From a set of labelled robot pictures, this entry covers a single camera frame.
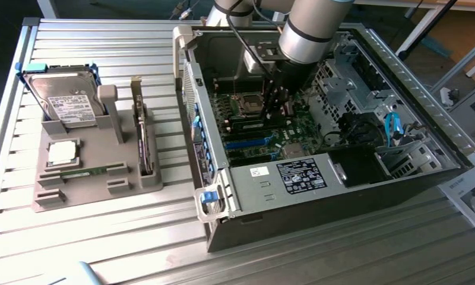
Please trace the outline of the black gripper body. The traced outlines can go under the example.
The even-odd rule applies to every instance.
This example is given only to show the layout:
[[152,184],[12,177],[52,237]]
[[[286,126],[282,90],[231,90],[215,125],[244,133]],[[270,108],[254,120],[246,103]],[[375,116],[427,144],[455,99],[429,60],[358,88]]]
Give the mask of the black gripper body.
[[298,92],[316,67],[316,62],[300,64],[292,60],[276,61],[274,67],[274,84],[288,92]]

